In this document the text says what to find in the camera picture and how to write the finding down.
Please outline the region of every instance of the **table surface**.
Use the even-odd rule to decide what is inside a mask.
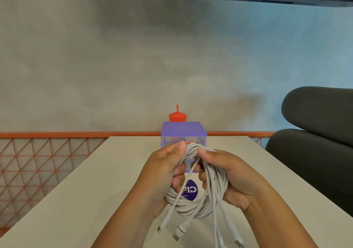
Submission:
[[[232,152],[262,174],[289,204],[320,248],[350,247],[353,218],[248,137],[208,137],[209,147]],[[110,137],[35,208],[0,238],[2,248],[88,248],[133,186],[159,137]],[[224,203],[245,247],[258,247],[242,212]],[[144,247],[213,247],[212,220],[194,220],[178,242],[174,214],[161,233],[156,219]],[[221,215],[227,247],[234,244]]]

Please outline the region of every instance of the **transparent box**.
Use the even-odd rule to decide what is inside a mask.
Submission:
[[[192,122],[170,122],[163,123],[161,131],[161,147],[178,143],[179,141],[193,141],[203,146],[207,144],[207,132],[199,121]],[[186,164],[186,171],[190,171],[189,161]]]

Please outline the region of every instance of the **purple lid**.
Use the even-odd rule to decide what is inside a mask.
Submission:
[[[199,121],[163,122],[161,136],[207,136],[207,132]]]

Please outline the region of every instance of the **cable plug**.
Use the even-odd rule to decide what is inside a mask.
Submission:
[[[184,236],[184,234],[185,234],[185,232],[186,232],[186,230],[188,229],[188,227],[189,227],[190,225],[189,225],[189,223],[187,222],[187,221],[184,221],[183,223],[181,223],[178,227],[177,227],[177,229],[176,229],[176,231],[175,231],[175,233],[174,233],[174,235],[173,235],[173,238],[174,238],[174,240],[179,240],[181,237],[183,237]]]

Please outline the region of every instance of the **purple sticker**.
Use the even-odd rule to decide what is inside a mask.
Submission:
[[[193,201],[197,196],[197,192],[198,192],[198,189],[197,189],[196,183],[192,180],[189,180],[186,183],[186,187],[184,189],[184,193],[182,194],[182,196],[189,201]]]

